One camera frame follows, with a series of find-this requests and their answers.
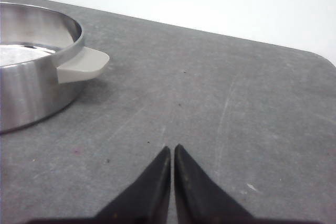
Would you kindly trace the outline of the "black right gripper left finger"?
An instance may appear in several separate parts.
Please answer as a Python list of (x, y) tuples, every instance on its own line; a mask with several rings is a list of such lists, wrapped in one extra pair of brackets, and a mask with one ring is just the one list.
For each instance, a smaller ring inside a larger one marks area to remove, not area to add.
[(166, 146), (141, 175), (97, 213), (105, 223), (166, 223), (171, 189), (171, 152)]

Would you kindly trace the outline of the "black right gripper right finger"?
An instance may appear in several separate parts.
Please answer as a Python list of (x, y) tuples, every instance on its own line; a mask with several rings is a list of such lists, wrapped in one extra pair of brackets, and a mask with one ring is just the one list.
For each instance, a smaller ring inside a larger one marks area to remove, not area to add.
[(231, 223), (254, 219), (205, 173), (181, 144), (174, 150), (174, 190), (178, 223)]

